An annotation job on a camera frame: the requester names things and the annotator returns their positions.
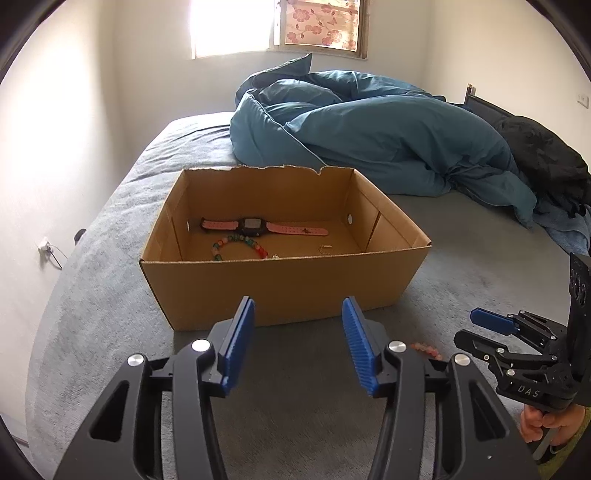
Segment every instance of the white wall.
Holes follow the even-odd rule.
[[[425,88],[463,102],[466,85],[535,119],[591,164],[591,82],[560,34],[525,0],[433,0]]]
[[[60,275],[36,245],[47,236],[69,254],[131,165],[109,66],[113,5],[65,2],[0,84],[0,412],[22,424],[31,347]]]
[[[233,111],[234,94],[246,77],[298,56],[255,52],[191,60],[190,0],[118,5],[122,113],[134,156],[174,119]],[[368,60],[315,54],[313,69],[360,70],[421,86],[430,5],[431,0],[371,0]]]

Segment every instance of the cable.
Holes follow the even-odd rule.
[[[53,253],[53,249],[52,249],[51,247],[50,247],[50,249],[49,249],[49,253],[50,253],[50,255],[53,257],[53,260],[55,260],[55,261],[57,262],[57,266],[58,266],[58,267],[60,267],[60,270],[63,270],[63,269],[64,269],[64,267],[62,267],[62,266],[61,266],[61,263],[60,263],[60,261],[59,261],[59,260],[56,258],[56,256],[54,255],[54,253]]]
[[[66,255],[64,252],[62,252],[62,251],[59,249],[59,247],[56,247],[56,246],[55,246],[55,245],[53,245],[53,244],[49,244],[49,246],[50,246],[51,248],[55,248],[55,249],[56,249],[56,250],[57,250],[59,253],[61,253],[61,254],[62,254],[62,255],[63,255],[65,258],[66,258],[66,260],[68,260],[68,256],[67,256],[67,255]]]

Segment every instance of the cardboard box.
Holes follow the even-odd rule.
[[[323,227],[329,236],[270,233],[256,240],[269,258],[238,242],[214,261],[212,245],[227,232],[190,232],[189,220],[201,218],[263,218]],[[258,325],[337,316],[349,295],[364,310],[391,305],[430,245],[351,168],[197,169],[179,175],[139,263],[173,329],[197,330],[231,318],[244,295],[255,300]]]

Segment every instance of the watch face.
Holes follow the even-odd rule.
[[[260,218],[245,218],[244,219],[244,228],[260,228],[262,220]]]

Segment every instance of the window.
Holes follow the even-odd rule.
[[[193,58],[316,51],[365,58],[369,0],[191,0]]]

